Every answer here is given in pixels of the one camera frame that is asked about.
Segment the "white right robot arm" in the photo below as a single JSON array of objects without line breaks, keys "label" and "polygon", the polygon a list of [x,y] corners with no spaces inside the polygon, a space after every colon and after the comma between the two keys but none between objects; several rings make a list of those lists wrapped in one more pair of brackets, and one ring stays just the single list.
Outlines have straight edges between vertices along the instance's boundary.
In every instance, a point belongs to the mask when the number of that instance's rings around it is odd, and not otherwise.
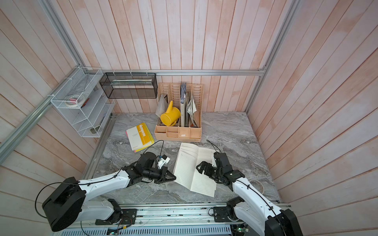
[{"label": "white right robot arm", "polygon": [[216,166],[202,161],[196,166],[200,174],[208,176],[216,183],[223,184],[237,194],[229,200],[220,213],[214,208],[215,220],[245,222],[260,236],[301,236],[303,235],[295,213],[291,209],[283,210],[260,193],[245,175],[234,170],[226,153],[215,152]]}]

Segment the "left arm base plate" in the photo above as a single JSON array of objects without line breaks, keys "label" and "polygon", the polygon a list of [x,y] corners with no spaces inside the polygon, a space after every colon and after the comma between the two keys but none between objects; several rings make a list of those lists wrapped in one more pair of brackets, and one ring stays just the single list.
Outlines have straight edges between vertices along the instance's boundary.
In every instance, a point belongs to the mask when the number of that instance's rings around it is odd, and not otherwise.
[{"label": "left arm base plate", "polygon": [[95,225],[133,225],[137,216],[136,208],[116,209],[107,219],[97,219]]}]

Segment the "cream notebook orange cover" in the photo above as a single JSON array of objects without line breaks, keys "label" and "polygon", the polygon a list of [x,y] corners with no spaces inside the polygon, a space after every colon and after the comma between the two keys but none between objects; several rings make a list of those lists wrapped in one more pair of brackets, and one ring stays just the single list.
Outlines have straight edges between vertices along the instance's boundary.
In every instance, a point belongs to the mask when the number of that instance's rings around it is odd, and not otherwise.
[{"label": "cream notebook orange cover", "polygon": [[134,152],[139,152],[155,143],[146,123],[141,123],[126,130],[130,146]]}]

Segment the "cream lined notebook with holes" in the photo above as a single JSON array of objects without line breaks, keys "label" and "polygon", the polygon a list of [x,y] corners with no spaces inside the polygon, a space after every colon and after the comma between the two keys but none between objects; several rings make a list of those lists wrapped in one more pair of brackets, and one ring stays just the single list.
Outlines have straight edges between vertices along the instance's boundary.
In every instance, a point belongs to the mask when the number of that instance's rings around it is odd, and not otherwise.
[{"label": "cream lined notebook with holes", "polygon": [[210,163],[212,167],[216,166],[213,149],[182,143],[173,171],[175,182],[192,192],[214,197],[217,184],[196,169],[203,161]]}]

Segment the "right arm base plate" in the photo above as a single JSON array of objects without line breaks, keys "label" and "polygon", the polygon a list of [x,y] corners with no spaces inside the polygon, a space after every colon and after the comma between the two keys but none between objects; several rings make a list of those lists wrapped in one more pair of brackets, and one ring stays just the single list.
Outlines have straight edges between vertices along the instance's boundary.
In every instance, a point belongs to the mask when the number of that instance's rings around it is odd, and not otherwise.
[{"label": "right arm base plate", "polygon": [[214,207],[213,215],[215,222],[236,222],[238,221],[233,209],[230,206]]}]

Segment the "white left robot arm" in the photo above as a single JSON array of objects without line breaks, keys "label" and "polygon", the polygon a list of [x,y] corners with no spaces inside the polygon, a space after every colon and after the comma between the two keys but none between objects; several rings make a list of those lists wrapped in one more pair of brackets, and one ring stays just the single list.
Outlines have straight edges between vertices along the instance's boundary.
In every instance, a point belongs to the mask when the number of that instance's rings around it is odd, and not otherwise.
[{"label": "white left robot arm", "polygon": [[66,229],[77,221],[99,220],[106,224],[133,224],[134,220],[124,213],[114,199],[94,202],[93,199],[117,189],[131,187],[144,179],[162,184],[176,180],[166,166],[159,167],[157,156],[152,152],[141,154],[129,166],[106,176],[77,180],[67,178],[43,202],[42,209],[53,232]]}]

